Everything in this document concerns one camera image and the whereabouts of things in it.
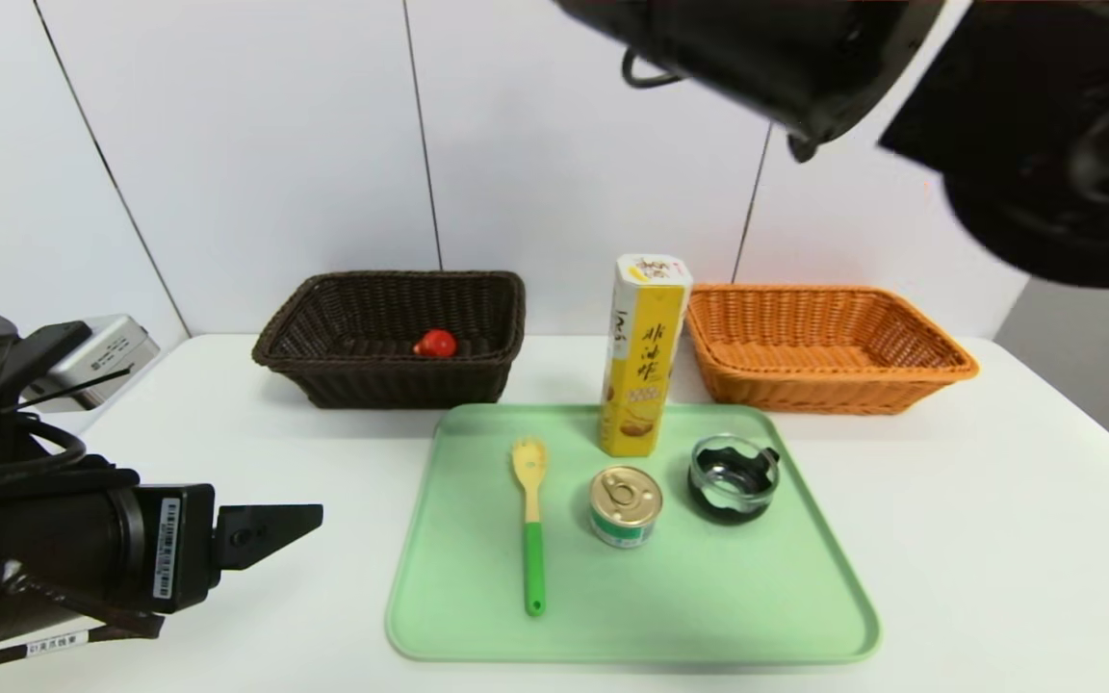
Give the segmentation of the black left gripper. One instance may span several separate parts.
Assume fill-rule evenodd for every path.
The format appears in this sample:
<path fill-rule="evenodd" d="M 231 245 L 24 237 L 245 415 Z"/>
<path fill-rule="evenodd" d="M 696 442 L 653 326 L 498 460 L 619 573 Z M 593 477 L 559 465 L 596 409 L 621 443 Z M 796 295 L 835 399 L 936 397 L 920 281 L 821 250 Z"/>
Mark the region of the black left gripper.
<path fill-rule="evenodd" d="M 0 492 L 0 615 L 67 615 L 10 593 L 3 565 L 96 605 L 176 613 L 324 522 L 322 505 L 225 505 L 210 485 L 37 483 Z M 213 567 L 211 553 L 213 548 Z"/>

